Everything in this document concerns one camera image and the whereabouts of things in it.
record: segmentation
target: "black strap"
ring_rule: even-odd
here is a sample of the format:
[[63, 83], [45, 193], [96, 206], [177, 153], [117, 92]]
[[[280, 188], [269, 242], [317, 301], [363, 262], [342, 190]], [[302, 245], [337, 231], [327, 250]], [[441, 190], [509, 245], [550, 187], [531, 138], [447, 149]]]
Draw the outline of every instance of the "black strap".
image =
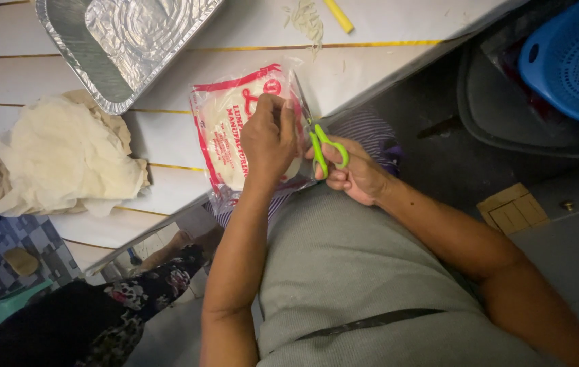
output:
[[359, 321], [349, 322], [348, 324], [344, 324], [338, 327], [326, 328], [317, 330], [315, 332], [310, 332], [310, 334], [302, 336], [301, 338], [298, 338], [295, 341], [298, 342], [300, 340], [311, 339], [317, 336], [337, 335], [351, 330], [380, 327], [382, 325], [388, 325], [398, 321], [415, 319], [417, 317], [432, 315], [434, 313], [440, 312], [445, 311], [435, 310], [433, 308], [408, 308], [406, 310], [391, 311], [387, 313], [381, 313], [380, 315], [367, 317], [366, 319], [362, 319]]

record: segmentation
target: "scissors blade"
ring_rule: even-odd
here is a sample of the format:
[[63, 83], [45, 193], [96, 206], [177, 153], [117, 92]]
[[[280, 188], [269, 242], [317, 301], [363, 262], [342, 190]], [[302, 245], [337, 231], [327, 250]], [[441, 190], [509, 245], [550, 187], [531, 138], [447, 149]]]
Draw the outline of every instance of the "scissors blade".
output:
[[301, 82], [299, 82], [299, 77], [296, 75], [296, 72], [293, 70], [291, 74], [293, 81], [292, 84], [296, 86], [296, 88], [294, 88], [294, 94], [299, 99], [299, 104], [301, 105], [301, 112], [303, 113], [305, 120], [308, 121], [308, 125], [310, 126], [311, 129], [312, 122], [314, 121], [314, 119], [312, 117], [312, 113], [310, 112], [310, 108], [308, 107], [308, 102], [305, 100], [305, 93], [303, 93], [303, 88], [301, 88]]

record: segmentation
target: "teal plastic object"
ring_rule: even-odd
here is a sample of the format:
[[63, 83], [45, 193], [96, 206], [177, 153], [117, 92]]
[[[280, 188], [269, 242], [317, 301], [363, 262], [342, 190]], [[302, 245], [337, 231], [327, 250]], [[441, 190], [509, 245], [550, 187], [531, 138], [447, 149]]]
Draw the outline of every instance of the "teal plastic object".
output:
[[530, 88], [579, 120], [579, 2], [528, 38], [519, 57], [519, 71]]
[[49, 287], [54, 282], [47, 279], [41, 284], [35, 285], [32, 288], [21, 288], [9, 293], [6, 296], [0, 298], [0, 324], [2, 321], [8, 319], [10, 315], [13, 315], [17, 310], [24, 307], [29, 298], [31, 298], [36, 293], [42, 291], [43, 289]]

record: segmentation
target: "gray shirt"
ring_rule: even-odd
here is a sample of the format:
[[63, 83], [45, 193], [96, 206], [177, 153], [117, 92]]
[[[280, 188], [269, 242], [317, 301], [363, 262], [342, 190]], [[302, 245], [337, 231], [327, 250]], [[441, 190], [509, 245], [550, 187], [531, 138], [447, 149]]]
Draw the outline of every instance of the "gray shirt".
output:
[[[275, 216], [260, 288], [259, 366], [542, 366], [494, 326], [437, 258], [382, 210], [326, 185]], [[294, 342], [385, 312], [447, 312]]]

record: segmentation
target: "hand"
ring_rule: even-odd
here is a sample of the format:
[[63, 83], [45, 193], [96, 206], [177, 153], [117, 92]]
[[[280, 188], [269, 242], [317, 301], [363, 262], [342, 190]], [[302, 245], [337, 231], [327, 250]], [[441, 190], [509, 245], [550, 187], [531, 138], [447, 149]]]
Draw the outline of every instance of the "hand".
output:
[[294, 105], [291, 100], [263, 94], [256, 112], [240, 133], [242, 149], [249, 166], [248, 177], [277, 185], [296, 157]]
[[[322, 144], [323, 157], [328, 161], [329, 175], [326, 184], [334, 190], [344, 191], [360, 204], [368, 206], [377, 204], [378, 198], [395, 178], [376, 163], [358, 142], [330, 135], [328, 138], [333, 142], [341, 143], [346, 148], [349, 162], [348, 166], [337, 169], [333, 162], [342, 163], [342, 155], [334, 147]], [[314, 149], [310, 148], [306, 158], [313, 157]], [[319, 165], [315, 177], [323, 179], [323, 171]]]

